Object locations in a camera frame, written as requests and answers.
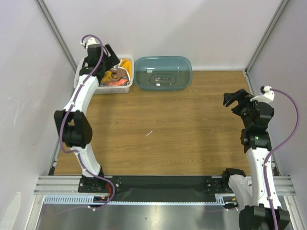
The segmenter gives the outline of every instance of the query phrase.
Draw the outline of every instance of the white wall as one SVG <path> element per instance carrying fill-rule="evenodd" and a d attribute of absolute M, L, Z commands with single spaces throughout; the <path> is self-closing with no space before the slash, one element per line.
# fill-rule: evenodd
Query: white wall
<path fill-rule="evenodd" d="M 281 0 L 45 0 L 75 61 L 95 34 L 119 55 L 181 55 L 194 69 L 242 69 Z"/>
<path fill-rule="evenodd" d="M 301 123 L 296 135 L 275 154 L 282 175 L 290 175 L 307 217 L 307 1 L 289 1 L 287 8 L 263 48 L 250 77 L 258 90 L 262 85 L 283 90 L 298 103 Z M 274 146 L 285 140 L 295 125 L 295 109 L 285 97 L 276 94 L 275 115 L 269 125 Z"/>
<path fill-rule="evenodd" d="M 0 35 L 0 213 L 20 191 L 21 230 L 53 157 L 53 113 L 72 94 L 73 72 L 34 0 L 1 4 Z"/>

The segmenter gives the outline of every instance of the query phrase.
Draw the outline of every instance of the stainless steel surface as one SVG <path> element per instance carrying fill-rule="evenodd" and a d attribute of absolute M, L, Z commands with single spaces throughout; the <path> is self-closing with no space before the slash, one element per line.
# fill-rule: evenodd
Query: stainless steel surface
<path fill-rule="evenodd" d="M 53 35 L 55 36 L 56 40 L 58 41 L 59 46 L 61 47 L 63 53 L 65 54 L 67 60 L 69 61 L 72 69 L 74 71 L 76 71 L 77 70 L 77 64 L 73 60 L 73 58 L 71 56 L 71 53 L 68 50 L 68 47 L 67 47 L 67 45 L 66 45 L 66 43 L 65 43 L 65 41 L 64 41 L 64 39 L 63 39 L 63 37 L 61 35 L 61 33 L 59 32 L 59 29 L 58 29 L 57 25 L 55 24 L 55 22 L 54 22 L 54 20 L 53 20 L 53 18 L 51 16 L 47 6 L 46 6 L 44 0 L 35 0 L 35 1 L 36 1 L 37 5 L 38 5 L 39 9 L 41 10 L 41 12 L 42 12 L 42 14 L 43 14 L 43 16 L 44 16 L 48 26 L 50 27 Z"/>
<path fill-rule="evenodd" d="M 285 7 L 287 6 L 288 2 L 289 2 L 289 0 L 282 0 L 281 1 L 281 3 L 279 5 L 275 15 L 273 16 L 273 18 L 272 18 L 272 20 L 271 20 L 267 30 L 265 31 L 265 33 L 264 33 L 264 35 L 263 35 L 263 37 L 261 39 L 261 41 L 260 41 L 260 43 L 259 43 L 259 45 L 258 45 L 258 47 L 257 47 L 257 49 L 255 51 L 255 53 L 253 54 L 251 60 L 248 63 L 248 66 L 246 67 L 247 73 L 250 72 L 253 64 L 255 63 L 259 53 L 261 52 L 261 50 L 264 47 L 266 41 L 268 40 L 269 36 L 271 35 L 272 30 L 274 29 L 276 23 L 278 22 L 278 20 L 279 20 L 280 16 L 282 15 L 282 13 L 283 13 Z"/>
<path fill-rule="evenodd" d="M 37 181 L 34 194 L 75 195 L 78 193 L 80 177 L 81 176 L 40 176 Z M 248 182 L 251 183 L 251 177 L 248 176 L 247 178 Z M 275 176 L 274 183 L 276 192 L 279 196 L 295 195 L 295 191 L 289 176 Z"/>
<path fill-rule="evenodd" d="M 121 206 L 86 208 L 56 217 L 69 205 L 44 205 L 37 230 L 238 230 L 237 211 L 210 206 Z"/>

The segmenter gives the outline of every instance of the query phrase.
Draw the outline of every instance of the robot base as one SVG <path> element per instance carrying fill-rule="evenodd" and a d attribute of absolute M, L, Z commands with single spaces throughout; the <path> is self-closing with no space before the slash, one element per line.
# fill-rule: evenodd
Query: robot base
<path fill-rule="evenodd" d="M 284 230 L 290 223 L 290 214 L 281 209 L 275 210 L 278 229 Z M 240 230 L 273 230 L 274 222 L 270 208 L 245 206 L 239 215 Z"/>
<path fill-rule="evenodd" d="M 100 177 L 105 177 L 102 168 L 100 167 L 100 172 L 98 174 Z M 120 190 L 120 177 L 108 178 L 115 185 L 115 193 Z M 81 176 L 79 181 L 78 192 L 79 193 L 108 193 L 108 188 L 106 187 L 107 182 L 100 180 L 96 177 L 86 177 Z"/>

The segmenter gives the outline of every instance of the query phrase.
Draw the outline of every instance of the black bracket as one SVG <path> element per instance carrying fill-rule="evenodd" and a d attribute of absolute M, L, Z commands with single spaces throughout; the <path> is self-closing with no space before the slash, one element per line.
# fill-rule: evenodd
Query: black bracket
<path fill-rule="evenodd" d="M 105 72 L 120 62 L 110 44 L 106 44 L 104 47 L 101 47 L 100 44 L 89 45 L 87 47 L 87 57 L 84 59 L 82 68 L 79 72 L 80 76 L 83 74 L 89 74 L 94 69 L 100 58 L 101 52 L 104 52 L 102 60 L 95 72 L 92 73 L 92 76 L 97 77 L 99 83 L 105 75 Z"/>
<path fill-rule="evenodd" d="M 275 210 L 278 229 L 284 230 L 290 223 L 290 214 L 281 209 Z M 272 211 L 270 208 L 245 206 L 239 214 L 240 230 L 274 230 Z"/>
<path fill-rule="evenodd" d="M 205 176 L 205 191 L 206 194 L 225 193 L 222 187 L 221 178 L 212 178 L 211 176 Z"/>
<path fill-rule="evenodd" d="M 105 177 L 102 169 L 100 168 L 100 177 Z M 115 193 L 120 191 L 121 179 L 119 176 L 113 176 L 107 178 L 115 186 Z M 81 176 L 79 181 L 78 192 L 79 193 L 108 193 L 108 188 L 106 187 L 107 182 L 96 177 L 86 177 Z"/>
<path fill-rule="evenodd" d="M 246 174 L 245 174 L 245 172 L 243 170 L 226 168 L 225 171 L 223 171 L 223 174 L 222 174 L 221 185 L 226 190 L 229 190 L 229 192 L 232 192 L 232 190 L 230 189 L 230 187 L 228 185 L 229 178 L 232 175 L 242 175 L 242 176 L 246 177 Z"/>
<path fill-rule="evenodd" d="M 63 118 L 66 114 L 65 110 L 57 110 L 54 113 L 58 135 L 60 132 Z M 83 112 L 77 110 L 70 112 L 63 129 L 63 141 L 67 147 L 78 146 L 85 148 L 92 140 L 93 131 Z"/>

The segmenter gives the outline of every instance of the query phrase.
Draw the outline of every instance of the yellow cloth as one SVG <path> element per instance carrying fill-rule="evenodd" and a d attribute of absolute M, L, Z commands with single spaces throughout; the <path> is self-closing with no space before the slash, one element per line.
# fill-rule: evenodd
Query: yellow cloth
<path fill-rule="evenodd" d="M 130 80 L 131 69 L 132 69 L 131 61 L 129 61 L 127 59 L 122 59 L 122 60 L 120 60 L 119 65 L 115 69 L 114 68 L 112 68 L 112 69 L 116 70 L 118 67 L 122 67 L 125 70 L 127 70 L 128 74 L 129 74 L 128 77 L 129 77 L 129 80 Z M 116 74 L 112 73 L 112 71 L 110 71 L 110 70 L 106 71 L 104 77 L 101 80 L 101 84 L 108 84 L 108 83 L 115 82 L 115 81 L 117 81 L 116 79 L 121 78 L 121 77 L 122 76 L 117 76 Z"/>

